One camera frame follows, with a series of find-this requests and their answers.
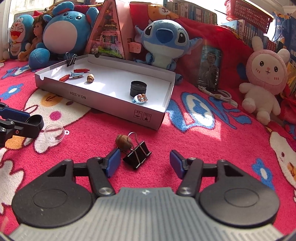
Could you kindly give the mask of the brown hazelnut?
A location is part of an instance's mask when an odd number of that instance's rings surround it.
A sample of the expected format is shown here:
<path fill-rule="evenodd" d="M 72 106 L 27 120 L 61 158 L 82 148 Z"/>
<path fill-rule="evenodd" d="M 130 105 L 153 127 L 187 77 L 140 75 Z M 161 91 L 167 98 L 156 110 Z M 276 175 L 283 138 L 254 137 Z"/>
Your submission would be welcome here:
<path fill-rule="evenodd" d="M 128 151 L 132 149 L 132 141 L 127 135 L 118 135 L 115 139 L 115 144 L 122 151 Z"/>
<path fill-rule="evenodd" d="M 94 75 L 88 74 L 86 80 L 88 83 L 92 83 L 95 80 Z"/>

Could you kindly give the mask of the clear plastic dome cup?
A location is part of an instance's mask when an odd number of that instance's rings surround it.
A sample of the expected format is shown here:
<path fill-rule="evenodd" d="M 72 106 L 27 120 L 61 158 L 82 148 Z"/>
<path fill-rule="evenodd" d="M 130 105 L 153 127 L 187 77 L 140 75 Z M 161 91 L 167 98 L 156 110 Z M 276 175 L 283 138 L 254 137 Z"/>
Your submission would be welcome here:
<path fill-rule="evenodd" d="M 69 135 L 69 131 L 65 130 L 61 125 L 51 124 L 45 127 L 44 136 L 48 142 L 58 144 L 62 142 L 63 138 Z"/>

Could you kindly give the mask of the red crayon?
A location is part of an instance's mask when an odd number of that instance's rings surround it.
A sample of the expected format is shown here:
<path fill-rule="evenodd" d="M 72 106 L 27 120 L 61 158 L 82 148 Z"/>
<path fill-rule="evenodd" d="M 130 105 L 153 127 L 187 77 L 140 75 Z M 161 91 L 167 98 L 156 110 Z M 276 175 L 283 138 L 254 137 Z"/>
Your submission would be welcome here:
<path fill-rule="evenodd" d="M 67 74 L 67 75 L 61 77 L 61 78 L 59 79 L 59 81 L 60 81 L 60 82 L 65 82 L 65 81 L 68 80 L 69 78 L 70 78 L 70 74 Z"/>
<path fill-rule="evenodd" d="M 78 68 L 73 70 L 74 73 L 88 73 L 89 71 L 90 70 L 87 68 Z"/>

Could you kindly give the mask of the light blue hair clip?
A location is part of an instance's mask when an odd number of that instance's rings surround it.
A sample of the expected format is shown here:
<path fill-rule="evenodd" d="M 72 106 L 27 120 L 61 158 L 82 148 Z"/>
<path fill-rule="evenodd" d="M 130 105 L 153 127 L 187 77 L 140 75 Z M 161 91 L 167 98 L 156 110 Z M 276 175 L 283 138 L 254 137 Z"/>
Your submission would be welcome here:
<path fill-rule="evenodd" d="M 80 72 L 80 73 L 70 72 L 70 76 L 69 76 L 69 78 L 82 78 L 83 75 L 84 75 L 83 72 Z"/>

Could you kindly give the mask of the small blue food plate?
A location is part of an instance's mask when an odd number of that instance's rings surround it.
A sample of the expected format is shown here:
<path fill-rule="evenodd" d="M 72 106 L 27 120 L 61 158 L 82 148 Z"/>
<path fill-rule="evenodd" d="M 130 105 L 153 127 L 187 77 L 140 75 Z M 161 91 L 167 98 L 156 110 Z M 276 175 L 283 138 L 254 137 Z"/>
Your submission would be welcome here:
<path fill-rule="evenodd" d="M 147 96 L 144 93 L 142 93 L 142 94 L 137 94 L 133 98 L 132 102 L 136 103 L 136 104 L 143 104 L 143 103 L 147 102 L 147 100 L 148 100 Z"/>

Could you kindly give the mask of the black round lid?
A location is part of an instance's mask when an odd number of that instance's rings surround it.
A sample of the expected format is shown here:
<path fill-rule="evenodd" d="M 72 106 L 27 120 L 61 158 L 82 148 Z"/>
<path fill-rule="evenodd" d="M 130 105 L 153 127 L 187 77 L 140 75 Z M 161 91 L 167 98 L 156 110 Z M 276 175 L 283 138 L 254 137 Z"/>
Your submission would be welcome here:
<path fill-rule="evenodd" d="M 130 96 L 135 97 L 138 94 L 146 94 L 146 88 L 130 88 Z"/>
<path fill-rule="evenodd" d="M 147 84 L 142 81 L 134 80 L 131 82 L 130 87 L 134 90 L 145 90 L 147 88 Z"/>

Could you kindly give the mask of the pink cartoon fleece blanket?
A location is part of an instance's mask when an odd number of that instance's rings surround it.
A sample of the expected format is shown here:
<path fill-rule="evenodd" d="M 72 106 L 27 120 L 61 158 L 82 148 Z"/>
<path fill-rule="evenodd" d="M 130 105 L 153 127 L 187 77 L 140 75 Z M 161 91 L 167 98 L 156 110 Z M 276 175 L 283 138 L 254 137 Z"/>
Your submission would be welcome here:
<path fill-rule="evenodd" d="M 1 100 L 8 106 L 43 117 L 45 125 L 58 123 L 65 131 L 54 144 L 44 135 L 35 140 L 13 137 L 1 149 L 1 232 L 9 234 L 18 222 L 11 208 L 16 191 L 64 159 L 76 163 L 104 156 L 115 147 L 119 134 L 135 132 L 152 155 L 138 169 L 122 162 L 111 178 L 122 187 L 171 187 L 180 180 L 170 165 L 171 150 L 205 163 L 225 159 L 273 188 L 280 198 L 275 226 L 283 233 L 295 229 L 295 189 L 282 172 L 276 150 L 293 157 L 295 142 L 277 123 L 266 128 L 230 104 L 211 100 L 184 82 L 173 90 L 159 130 L 155 131 L 115 116 L 68 101 L 36 88 L 34 72 L 16 60 L 1 67 Z"/>

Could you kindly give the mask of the Doraemon plush toy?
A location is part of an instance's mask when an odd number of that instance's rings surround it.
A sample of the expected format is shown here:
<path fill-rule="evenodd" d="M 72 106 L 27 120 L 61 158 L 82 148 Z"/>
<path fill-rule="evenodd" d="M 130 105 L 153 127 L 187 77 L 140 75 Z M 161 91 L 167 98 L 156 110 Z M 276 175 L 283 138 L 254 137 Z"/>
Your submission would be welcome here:
<path fill-rule="evenodd" d="M 3 58 L 17 59 L 20 52 L 25 52 L 31 47 L 29 38 L 34 18 L 24 14 L 16 18 L 9 30 L 9 41 L 4 44 Z"/>

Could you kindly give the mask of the black binder clip on box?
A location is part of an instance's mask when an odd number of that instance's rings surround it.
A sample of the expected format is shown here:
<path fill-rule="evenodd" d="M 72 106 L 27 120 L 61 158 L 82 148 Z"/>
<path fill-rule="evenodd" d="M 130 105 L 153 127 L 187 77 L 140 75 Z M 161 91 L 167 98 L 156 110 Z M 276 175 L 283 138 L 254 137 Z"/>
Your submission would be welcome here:
<path fill-rule="evenodd" d="M 75 59 L 77 57 L 77 54 L 75 53 L 65 53 L 66 61 L 67 61 L 67 67 L 75 64 Z"/>

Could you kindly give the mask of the brown-haired doll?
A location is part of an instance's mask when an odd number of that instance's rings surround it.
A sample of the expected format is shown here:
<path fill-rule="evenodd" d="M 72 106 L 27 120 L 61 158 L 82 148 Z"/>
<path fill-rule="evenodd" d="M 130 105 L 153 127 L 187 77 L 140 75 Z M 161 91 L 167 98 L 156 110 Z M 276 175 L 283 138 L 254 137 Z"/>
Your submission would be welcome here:
<path fill-rule="evenodd" d="M 30 36 L 30 42 L 32 43 L 30 48 L 26 51 L 20 52 L 18 54 L 18 60 L 23 62 L 27 61 L 29 59 L 30 53 L 36 49 L 36 46 L 38 43 L 43 42 L 43 31 L 46 27 L 46 22 L 43 19 L 43 15 L 39 15 L 34 19 L 33 25 L 32 25 L 32 31 Z"/>

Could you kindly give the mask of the black smartphone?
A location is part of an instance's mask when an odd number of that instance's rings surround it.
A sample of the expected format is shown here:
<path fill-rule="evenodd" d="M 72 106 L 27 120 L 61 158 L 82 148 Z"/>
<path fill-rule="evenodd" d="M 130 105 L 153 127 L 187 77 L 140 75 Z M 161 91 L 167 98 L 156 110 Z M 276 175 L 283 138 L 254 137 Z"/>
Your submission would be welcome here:
<path fill-rule="evenodd" d="M 221 59 L 221 50 L 209 45 L 203 46 L 197 85 L 207 90 L 217 90 Z"/>

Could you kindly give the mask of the pink triangular miniature house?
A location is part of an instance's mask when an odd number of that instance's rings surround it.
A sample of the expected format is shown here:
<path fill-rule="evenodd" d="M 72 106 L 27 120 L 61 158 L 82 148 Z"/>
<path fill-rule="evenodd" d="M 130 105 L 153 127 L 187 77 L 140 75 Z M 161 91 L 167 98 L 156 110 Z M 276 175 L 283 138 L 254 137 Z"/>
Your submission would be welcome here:
<path fill-rule="evenodd" d="M 129 1 L 104 1 L 85 48 L 85 54 L 134 59 L 142 45 L 134 40 L 135 32 Z"/>

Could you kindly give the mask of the Stitch plush toy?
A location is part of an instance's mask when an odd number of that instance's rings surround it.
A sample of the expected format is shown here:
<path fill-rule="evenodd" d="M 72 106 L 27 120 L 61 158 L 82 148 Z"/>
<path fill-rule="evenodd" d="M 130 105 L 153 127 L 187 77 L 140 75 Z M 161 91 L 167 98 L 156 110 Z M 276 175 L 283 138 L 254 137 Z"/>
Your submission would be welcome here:
<path fill-rule="evenodd" d="M 144 30 L 135 26 L 140 44 L 147 50 L 143 63 L 174 72 L 177 60 L 190 54 L 202 44 L 200 37 L 190 39 L 185 28 L 174 20 L 156 20 L 147 25 Z"/>

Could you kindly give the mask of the row of books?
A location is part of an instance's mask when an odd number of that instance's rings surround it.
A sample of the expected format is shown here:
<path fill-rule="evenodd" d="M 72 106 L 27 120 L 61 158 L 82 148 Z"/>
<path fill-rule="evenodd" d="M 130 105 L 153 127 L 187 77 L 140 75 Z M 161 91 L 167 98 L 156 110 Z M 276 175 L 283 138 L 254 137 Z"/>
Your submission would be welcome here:
<path fill-rule="evenodd" d="M 217 25 L 217 10 L 205 9 L 192 1 L 163 1 L 164 7 L 174 14 L 194 20 L 200 23 Z M 221 23 L 221 26 L 233 29 L 248 45 L 251 37 L 263 38 L 264 45 L 273 49 L 273 44 L 280 43 L 286 47 L 292 55 L 295 55 L 295 11 L 292 13 L 278 14 L 274 12 L 267 34 L 254 27 L 246 20 L 233 20 Z"/>

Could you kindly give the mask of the red basket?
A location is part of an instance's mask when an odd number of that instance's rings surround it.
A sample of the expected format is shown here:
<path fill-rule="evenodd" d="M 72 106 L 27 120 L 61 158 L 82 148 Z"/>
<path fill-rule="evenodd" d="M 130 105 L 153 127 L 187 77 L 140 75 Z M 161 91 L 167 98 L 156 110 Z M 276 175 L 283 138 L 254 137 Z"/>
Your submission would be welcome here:
<path fill-rule="evenodd" d="M 243 0 L 226 0 L 224 1 L 226 8 L 226 19 L 233 20 L 246 20 L 254 27 L 262 30 L 267 34 L 269 26 L 273 21 L 273 17 L 256 6 Z"/>

